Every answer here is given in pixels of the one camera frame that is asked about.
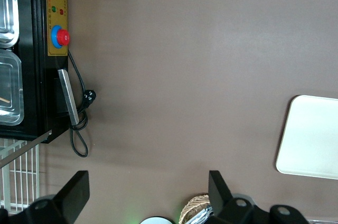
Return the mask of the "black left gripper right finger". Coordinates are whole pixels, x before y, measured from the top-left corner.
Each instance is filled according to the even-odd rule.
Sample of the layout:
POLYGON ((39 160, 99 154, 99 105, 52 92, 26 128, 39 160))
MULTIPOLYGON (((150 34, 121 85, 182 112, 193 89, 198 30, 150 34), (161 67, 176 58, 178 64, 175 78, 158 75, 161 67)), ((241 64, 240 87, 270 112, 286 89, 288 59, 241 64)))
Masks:
POLYGON ((295 208, 277 204, 264 211, 244 197, 234 197, 219 171, 209 172, 208 223, 308 223, 295 208))

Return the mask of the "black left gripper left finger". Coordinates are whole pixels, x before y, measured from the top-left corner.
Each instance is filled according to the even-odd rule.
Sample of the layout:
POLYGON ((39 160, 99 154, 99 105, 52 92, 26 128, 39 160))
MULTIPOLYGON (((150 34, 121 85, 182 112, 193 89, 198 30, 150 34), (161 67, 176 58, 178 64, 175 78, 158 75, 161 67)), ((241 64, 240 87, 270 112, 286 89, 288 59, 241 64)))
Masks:
POLYGON ((89 172, 78 171, 56 195, 39 198, 18 214, 1 209, 1 223, 75 223, 89 198, 89 172))

